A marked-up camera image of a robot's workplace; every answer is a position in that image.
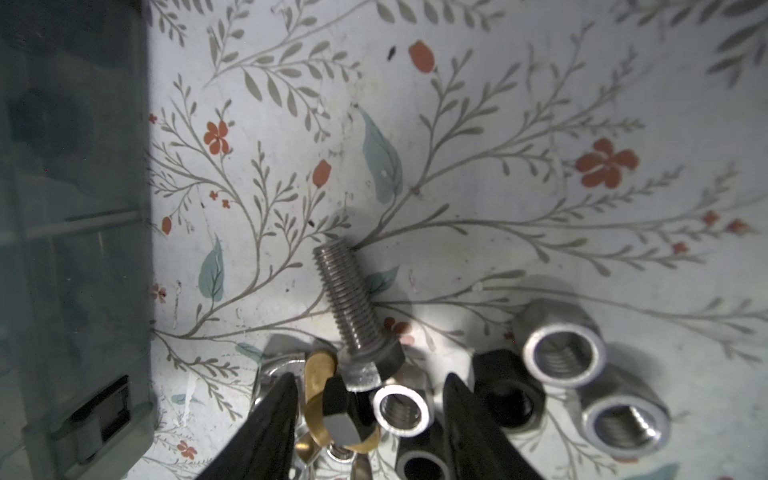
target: screw thread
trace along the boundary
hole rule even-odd
[[[331,240],[313,250],[317,269],[350,354],[380,348],[386,337],[376,318],[357,261],[343,239]]]

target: nut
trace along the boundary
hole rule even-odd
[[[579,306],[533,300],[512,323],[528,371],[546,385],[576,388],[605,367],[598,325]]]
[[[269,393],[282,374],[291,372],[296,377],[296,387],[299,389],[299,413],[297,418],[300,418],[303,406],[301,392],[304,390],[305,363],[306,354],[304,352],[288,353],[270,359],[263,359],[261,366],[256,372],[256,380],[253,382],[253,391],[250,397],[251,411],[266,397],[266,394]]]
[[[395,472],[402,480],[446,480],[451,478],[445,461],[442,425],[432,423],[421,434],[400,440]]]
[[[475,396],[507,433],[535,430],[541,424],[546,395],[522,359],[506,349],[472,357]]]
[[[381,440],[381,436],[381,428],[379,427],[379,424],[376,423],[376,428],[373,430],[373,433],[363,443],[358,443],[357,445],[347,445],[345,448],[356,453],[372,452],[376,449],[376,447],[379,446],[379,440]]]
[[[376,429],[367,395],[347,391],[341,376],[331,377],[326,382],[323,424],[338,445],[363,443]]]
[[[394,375],[405,360],[400,341],[389,336],[382,347],[367,353],[352,356],[348,349],[342,349],[338,370],[350,392],[370,392]]]
[[[400,437],[414,437],[435,421],[427,374],[405,364],[373,394],[373,414],[381,427]]]
[[[326,454],[328,458],[336,463],[352,463],[357,458],[357,452],[339,447],[335,443],[331,443],[326,447]]]
[[[669,441],[667,407],[642,380],[616,366],[568,392],[565,405],[581,435],[615,458],[649,455]]]

